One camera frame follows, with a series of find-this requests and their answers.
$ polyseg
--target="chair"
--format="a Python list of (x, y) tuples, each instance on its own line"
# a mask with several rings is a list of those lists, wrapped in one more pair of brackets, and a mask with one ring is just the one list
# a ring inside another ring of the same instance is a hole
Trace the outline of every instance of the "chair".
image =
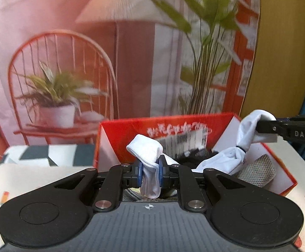
[(24, 43), (13, 55), (8, 68), (8, 84), (12, 106), (19, 130), (25, 144), (28, 137), (44, 137), (47, 144), (50, 138), (85, 139), (86, 143), (96, 137), (98, 124), (85, 125), (83, 129), (71, 128), (63, 132), (35, 128), (39, 113), (37, 105), (16, 97), (30, 93), (25, 75), (44, 77), (39, 66), (44, 62), (54, 73), (70, 71), (79, 79), (90, 80), (93, 87), (105, 92), (104, 95), (89, 96), (89, 103), (80, 103), (80, 111), (95, 111), (106, 119), (114, 119), (114, 100), (117, 99), (117, 84), (111, 61), (104, 50), (85, 35), (69, 30), (53, 30), (36, 35)]

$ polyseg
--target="lampshade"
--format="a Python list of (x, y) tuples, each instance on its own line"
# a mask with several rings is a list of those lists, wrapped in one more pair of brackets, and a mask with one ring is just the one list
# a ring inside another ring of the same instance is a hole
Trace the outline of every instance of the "lampshade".
[(96, 21), (150, 21), (175, 25), (151, 0), (90, 0), (76, 22)]

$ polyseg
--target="gray ribbed plate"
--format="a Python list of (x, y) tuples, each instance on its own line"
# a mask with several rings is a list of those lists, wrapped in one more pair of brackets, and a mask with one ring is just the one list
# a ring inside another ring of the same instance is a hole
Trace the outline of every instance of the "gray ribbed plate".
[(204, 215), (182, 210), (177, 202), (122, 202), (111, 212), (97, 213), (71, 240), (49, 248), (24, 249), (7, 244), (0, 252), (293, 252), (293, 245), (248, 249), (230, 243)]

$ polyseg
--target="white flower pot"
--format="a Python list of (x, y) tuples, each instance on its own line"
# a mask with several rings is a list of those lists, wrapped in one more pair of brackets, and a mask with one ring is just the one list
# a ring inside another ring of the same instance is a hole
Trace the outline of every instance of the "white flower pot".
[(42, 125), (60, 128), (72, 128), (76, 108), (73, 105), (60, 107), (39, 107)]

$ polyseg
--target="printed backdrop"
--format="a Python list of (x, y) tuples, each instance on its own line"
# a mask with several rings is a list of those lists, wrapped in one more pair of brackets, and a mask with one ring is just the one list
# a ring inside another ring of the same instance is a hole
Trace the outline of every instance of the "printed backdrop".
[(239, 113), (259, 0), (0, 0), (0, 157), (116, 118)]

